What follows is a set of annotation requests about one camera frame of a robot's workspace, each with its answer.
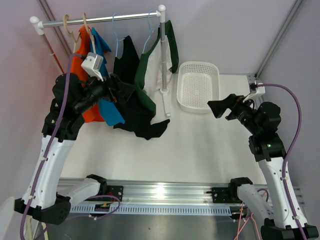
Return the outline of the beige hanger on floor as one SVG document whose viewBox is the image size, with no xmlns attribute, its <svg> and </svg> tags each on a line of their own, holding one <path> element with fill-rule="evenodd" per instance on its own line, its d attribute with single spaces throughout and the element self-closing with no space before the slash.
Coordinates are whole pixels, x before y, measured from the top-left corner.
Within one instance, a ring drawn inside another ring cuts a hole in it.
<svg viewBox="0 0 320 240">
<path fill-rule="evenodd" d="M 26 240 L 49 240 L 48 227 L 46 223 L 27 216 L 24 224 L 24 238 Z"/>
</svg>

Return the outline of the beige hanger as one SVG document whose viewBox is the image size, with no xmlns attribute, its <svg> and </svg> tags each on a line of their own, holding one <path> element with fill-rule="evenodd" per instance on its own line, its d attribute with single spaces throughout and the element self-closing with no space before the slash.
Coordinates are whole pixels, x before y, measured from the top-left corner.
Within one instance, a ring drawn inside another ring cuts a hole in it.
<svg viewBox="0 0 320 240">
<path fill-rule="evenodd" d="M 46 223 L 27 216 L 24 224 L 24 238 L 26 240 L 49 240 L 48 227 Z"/>
<path fill-rule="evenodd" d="M 92 44 L 92 52 L 94 54 L 96 54 L 96 46 L 95 46 L 95 37 L 94 35 L 92 34 L 92 31 L 91 29 L 88 27 L 88 23 L 87 23 L 87 15 L 86 13 L 84 12 L 83 15 L 82 15 L 82 19 L 83 19 L 83 24 L 84 24 L 84 27 L 86 29 L 86 32 L 87 34 L 89 35 L 90 37 L 90 41 L 91 41 L 91 44 Z"/>
<path fill-rule="evenodd" d="M 68 27 L 68 20 L 69 20 L 69 15 L 68 14 L 65 14 L 63 16 L 63 27 L 64 27 L 64 30 L 66 31 L 67 35 L 73 39 L 73 49 L 72 49 L 72 52 L 75 53 L 77 51 L 77 44 L 79 42 L 79 40 L 81 39 L 81 34 L 78 33 L 78 35 L 75 35 L 73 31 L 69 30 L 69 27 Z"/>
</svg>

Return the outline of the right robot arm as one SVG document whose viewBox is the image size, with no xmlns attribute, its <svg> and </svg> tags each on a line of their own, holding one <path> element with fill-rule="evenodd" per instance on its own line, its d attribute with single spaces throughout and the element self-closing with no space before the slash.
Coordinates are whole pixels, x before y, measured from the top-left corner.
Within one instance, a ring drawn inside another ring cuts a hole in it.
<svg viewBox="0 0 320 240">
<path fill-rule="evenodd" d="M 230 94 L 223 100 L 208 101 L 215 118 L 230 110 L 226 120 L 238 120 L 250 133 L 249 148 L 267 183 L 268 203 L 245 177 L 231 179 L 227 196 L 232 202 L 244 202 L 260 225 L 264 240 L 315 240 L 316 226 L 310 225 L 300 207 L 291 183 L 285 158 L 288 152 L 277 134 L 281 109 L 272 102 L 251 108 L 251 100 Z"/>
</svg>

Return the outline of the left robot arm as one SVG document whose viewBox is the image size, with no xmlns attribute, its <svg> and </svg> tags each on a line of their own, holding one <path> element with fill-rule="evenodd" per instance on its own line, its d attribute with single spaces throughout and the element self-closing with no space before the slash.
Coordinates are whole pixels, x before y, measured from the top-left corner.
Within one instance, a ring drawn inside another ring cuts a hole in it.
<svg viewBox="0 0 320 240">
<path fill-rule="evenodd" d="M 116 74 L 102 79 L 90 77 L 87 82 L 79 80 L 75 73 L 57 77 L 50 112 L 41 131 L 36 170 L 26 193 L 14 202 L 16 212 L 46 224 L 60 225 L 79 203 L 107 197 L 107 180 L 101 176 L 90 174 L 81 183 L 61 191 L 57 190 L 59 179 L 85 123 L 84 112 L 100 100 L 125 104 L 135 90 L 135 85 L 122 82 Z"/>
</svg>

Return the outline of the orange t shirt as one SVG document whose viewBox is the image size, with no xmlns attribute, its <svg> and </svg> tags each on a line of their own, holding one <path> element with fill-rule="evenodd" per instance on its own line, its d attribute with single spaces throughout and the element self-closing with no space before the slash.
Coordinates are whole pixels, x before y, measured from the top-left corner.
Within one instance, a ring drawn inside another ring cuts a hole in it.
<svg viewBox="0 0 320 240">
<path fill-rule="evenodd" d="M 79 29 L 77 42 L 80 42 L 79 46 L 74 46 L 74 53 L 85 56 L 91 51 L 91 39 L 86 28 L 83 26 Z M 74 57 L 71 64 L 71 72 L 76 74 L 80 81 L 86 82 L 89 78 L 87 72 L 81 67 L 83 60 L 79 57 Z M 95 104 L 89 110 L 82 114 L 85 123 L 90 122 L 103 122 L 98 104 Z"/>
</svg>

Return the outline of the white laundry basket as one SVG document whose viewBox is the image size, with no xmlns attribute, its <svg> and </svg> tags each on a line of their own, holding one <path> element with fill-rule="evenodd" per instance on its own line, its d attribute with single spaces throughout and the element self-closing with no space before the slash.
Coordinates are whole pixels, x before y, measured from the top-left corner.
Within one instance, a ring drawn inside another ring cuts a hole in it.
<svg viewBox="0 0 320 240">
<path fill-rule="evenodd" d="M 186 61 L 178 71 L 176 99 L 179 107 L 188 113 L 208 114 L 209 101 L 219 99 L 220 72 L 212 63 Z"/>
</svg>

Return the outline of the light blue wire hanger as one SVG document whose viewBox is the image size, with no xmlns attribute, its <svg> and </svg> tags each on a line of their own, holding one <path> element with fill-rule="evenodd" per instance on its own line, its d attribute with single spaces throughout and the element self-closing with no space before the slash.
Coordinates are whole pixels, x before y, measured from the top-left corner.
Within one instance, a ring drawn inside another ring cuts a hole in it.
<svg viewBox="0 0 320 240">
<path fill-rule="evenodd" d="M 116 13 L 114 13 L 112 15 L 112 29 L 113 29 L 113 33 L 114 33 L 114 36 L 115 36 L 115 40 L 116 40 L 116 48 L 115 48 L 115 57 L 117 58 L 118 57 L 118 51 L 119 51 L 119 43 L 122 42 L 125 38 L 121 38 L 119 39 L 118 37 L 118 34 L 117 34 L 117 29 L 116 29 L 116 25 L 115 25 L 115 17 L 117 16 Z"/>
<path fill-rule="evenodd" d="M 152 26 L 151 26 L 151 23 L 150 23 L 150 16 L 151 16 L 151 13 L 153 13 L 153 11 L 151 10 L 149 13 L 148 13 L 148 16 L 147 16 L 147 23 L 148 23 L 148 30 L 149 30 L 149 35 L 146 39 L 146 41 L 144 42 L 144 45 L 143 45 L 143 49 L 142 49 L 142 54 L 145 53 L 145 50 L 146 50 L 146 46 L 148 44 L 148 41 L 150 40 L 153 32 L 155 31 L 155 28 L 152 29 Z"/>
</svg>

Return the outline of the red pole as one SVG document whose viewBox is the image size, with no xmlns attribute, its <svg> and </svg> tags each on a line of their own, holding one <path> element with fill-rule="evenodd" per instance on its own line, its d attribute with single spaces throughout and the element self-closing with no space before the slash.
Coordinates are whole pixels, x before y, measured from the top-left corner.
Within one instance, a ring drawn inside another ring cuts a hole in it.
<svg viewBox="0 0 320 240">
<path fill-rule="evenodd" d="M 59 73 L 60 73 L 61 75 L 64 74 L 65 72 L 64 72 L 64 70 L 63 70 L 63 68 L 62 68 L 62 66 L 61 66 L 61 64 L 60 64 L 60 62 L 59 62 L 59 60 L 58 60 L 58 58 L 57 58 L 57 56 L 56 56 L 56 54 L 55 54 L 52 46 L 51 46 L 51 44 L 50 44 L 50 42 L 48 41 L 46 35 L 44 34 L 44 35 L 42 36 L 42 38 L 43 38 L 46 46 L 48 47 L 49 55 L 53 58 L 53 61 L 54 61 L 55 65 L 56 65 Z"/>
</svg>

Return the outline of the clothes rack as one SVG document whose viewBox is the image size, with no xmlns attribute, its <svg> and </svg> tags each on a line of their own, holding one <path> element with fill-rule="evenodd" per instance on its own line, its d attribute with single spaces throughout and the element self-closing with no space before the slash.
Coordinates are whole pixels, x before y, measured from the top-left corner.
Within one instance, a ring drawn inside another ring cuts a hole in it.
<svg viewBox="0 0 320 240">
<path fill-rule="evenodd" d="M 166 67 L 166 37 L 165 37 L 165 21 L 166 21 L 166 7 L 163 4 L 158 6 L 158 9 L 155 12 L 150 13 L 139 13 L 139 14 L 127 14 L 119 16 L 106 16 L 106 17 L 96 17 L 96 18 L 81 18 L 81 19 L 71 19 L 67 20 L 68 25 L 81 25 L 87 23 L 103 23 L 103 22 L 112 22 L 112 21 L 122 21 L 122 20 L 133 20 L 133 19 L 143 19 L 149 17 L 159 18 L 159 30 L 160 30 L 160 47 L 161 47 L 161 77 L 162 77 L 162 88 L 160 92 L 163 99 L 164 113 L 166 117 L 171 116 L 171 104 L 169 101 L 169 88 L 167 87 L 167 71 Z M 30 23 L 33 25 L 36 33 L 41 36 L 44 35 L 44 28 L 53 28 L 61 27 L 64 25 L 63 21 L 40 21 L 38 17 L 32 16 L 29 18 Z"/>
</svg>

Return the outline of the blue t shirt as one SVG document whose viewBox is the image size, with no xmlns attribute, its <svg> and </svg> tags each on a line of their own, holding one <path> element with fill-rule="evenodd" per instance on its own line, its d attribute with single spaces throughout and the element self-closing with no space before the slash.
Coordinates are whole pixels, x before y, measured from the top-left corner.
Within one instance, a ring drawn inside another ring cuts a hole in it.
<svg viewBox="0 0 320 240">
<path fill-rule="evenodd" d="M 91 34 L 94 37 L 94 47 L 95 47 L 95 53 L 102 57 L 102 63 L 99 67 L 99 72 L 103 77 L 109 77 L 109 73 L 106 67 L 107 60 L 105 57 L 105 52 L 111 52 L 112 50 L 108 46 L 108 44 L 105 42 L 105 40 L 99 35 L 97 30 L 93 27 L 91 29 Z M 101 119 L 103 122 L 106 122 L 106 124 L 110 127 L 113 127 L 117 124 L 124 124 L 125 120 L 118 111 L 115 104 L 107 99 L 105 97 L 110 97 L 109 93 L 110 91 L 107 90 L 107 86 L 105 84 L 102 84 L 103 87 L 103 93 L 104 96 L 102 99 L 98 102 L 98 110 L 99 114 L 101 116 Z"/>
</svg>

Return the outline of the black t shirt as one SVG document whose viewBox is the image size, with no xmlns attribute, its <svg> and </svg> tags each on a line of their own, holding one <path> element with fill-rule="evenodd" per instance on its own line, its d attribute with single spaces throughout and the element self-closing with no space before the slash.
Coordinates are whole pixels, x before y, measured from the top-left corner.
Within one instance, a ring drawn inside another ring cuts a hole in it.
<svg viewBox="0 0 320 240">
<path fill-rule="evenodd" d="M 133 85 L 139 63 L 140 59 L 136 48 L 128 35 L 123 40 L 122 56 L 120 58 L 116 57 L 114 60 L 113 73 L 122 82 Z M 124 123 L 118 123 L 113 128 L 134 132 L 139 138 L 150 140 L 161 137 L 170 122 L 164 120 L 152 124 L 151 111 L 143 106 L 136 91 L 132 93 L 125 104 L 116 103 L 115 106 L 122 115 Z"/>
</svg>

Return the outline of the aluminium rail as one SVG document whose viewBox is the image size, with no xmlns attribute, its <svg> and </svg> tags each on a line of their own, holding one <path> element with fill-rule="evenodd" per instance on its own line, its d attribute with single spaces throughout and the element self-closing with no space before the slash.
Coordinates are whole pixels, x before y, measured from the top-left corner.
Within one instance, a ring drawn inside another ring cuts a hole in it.
<svg viewBox="0 0 320 240">
<path fill-rule="evenodd" d="M 226 188 L 227 183 L 156 182 L 108 180 L 109 186 L 123 186 L 122 202 L 137 205 L 212 205 L 212 188 Z"/>
</svg>

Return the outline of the green white t shirt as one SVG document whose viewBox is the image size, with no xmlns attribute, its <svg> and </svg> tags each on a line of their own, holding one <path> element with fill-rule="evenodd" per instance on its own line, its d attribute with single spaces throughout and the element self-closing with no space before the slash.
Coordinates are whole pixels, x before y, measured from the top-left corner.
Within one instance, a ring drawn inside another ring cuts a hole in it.
<svg viewBox="0 0 320 240">
<path fill-rule="evenodd" d="M 175 32 L 171 20 L 165 23 L 165 59 L 166 59 L 166 81 L 170 82 L 179 66 L 179 52 Z M 149 111 L 150 117 L 156 115 L 156 104 L 151 97 L 160 90 L 162 83 L 162 55 L 161 55 L 161 34 L 149 51 L 140 56 L 140 61 L 134 77 L 136 92 L 143 107 Z"/>
</svg>

